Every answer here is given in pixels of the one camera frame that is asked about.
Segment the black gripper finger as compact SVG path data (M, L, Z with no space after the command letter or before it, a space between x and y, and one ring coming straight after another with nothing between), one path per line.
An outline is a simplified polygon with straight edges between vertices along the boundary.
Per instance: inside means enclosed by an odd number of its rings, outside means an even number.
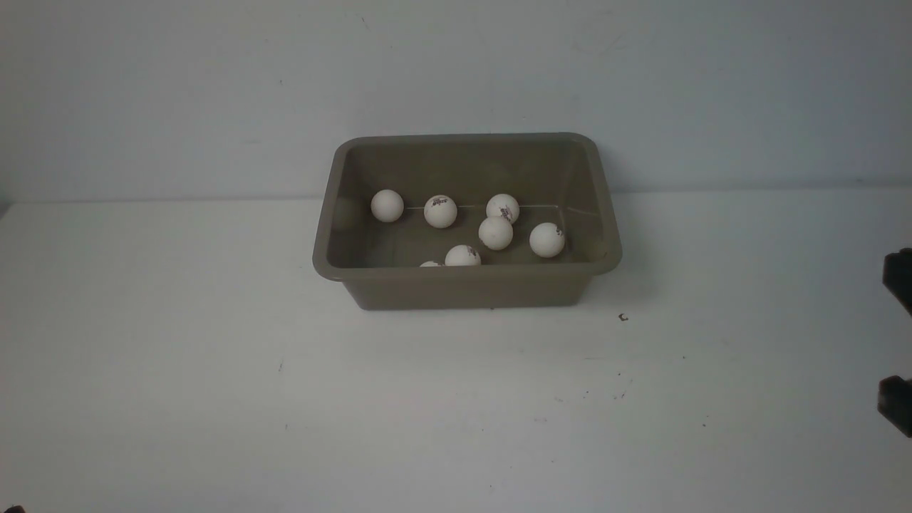
M909 315L912 314L911 254L911 248L887 254L882 272L882 284Z

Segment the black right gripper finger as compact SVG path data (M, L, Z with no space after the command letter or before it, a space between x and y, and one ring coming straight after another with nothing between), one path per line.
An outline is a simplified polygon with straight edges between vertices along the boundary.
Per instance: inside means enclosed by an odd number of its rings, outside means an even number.
M877 412L911 438L911 380L898 375L880 380L877 389Z

